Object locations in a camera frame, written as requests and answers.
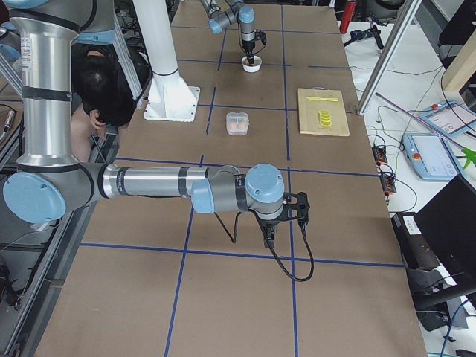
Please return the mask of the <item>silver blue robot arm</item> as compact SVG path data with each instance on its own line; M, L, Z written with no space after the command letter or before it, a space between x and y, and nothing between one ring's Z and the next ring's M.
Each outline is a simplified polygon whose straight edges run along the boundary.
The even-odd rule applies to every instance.
M265 245L273 246L276 225L289 218L289 194L270 164L247 173L232 166L139 169L87 164L74 156L71 46L114 42L112 1L9 1L7 6L21 38L25 121L25 151L3 188L13 213L39 224L100 199L183 197L198 213L252 212Z
M208 16L208 24L213 33L220 33L226 28L238 24L242 50L248 64L253 65L253 51L257 35L253 8L243 1L226 1L229 6L226 11L222 11L215 1L201 0L200 3Z

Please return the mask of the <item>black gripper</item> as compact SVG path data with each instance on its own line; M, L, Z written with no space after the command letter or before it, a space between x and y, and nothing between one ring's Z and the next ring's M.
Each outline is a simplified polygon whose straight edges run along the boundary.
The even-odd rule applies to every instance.
M243 40L242 41L242 49L244 50L244 52L246 54L246 59L249 60L249 64L254 64L254 55L253 55L254 48L255 48L255 41L254 40L251 40L251 41Z
M263 242L266 248L274 248L276 227L279 224L277 220L257 219L260 230L263 234Z

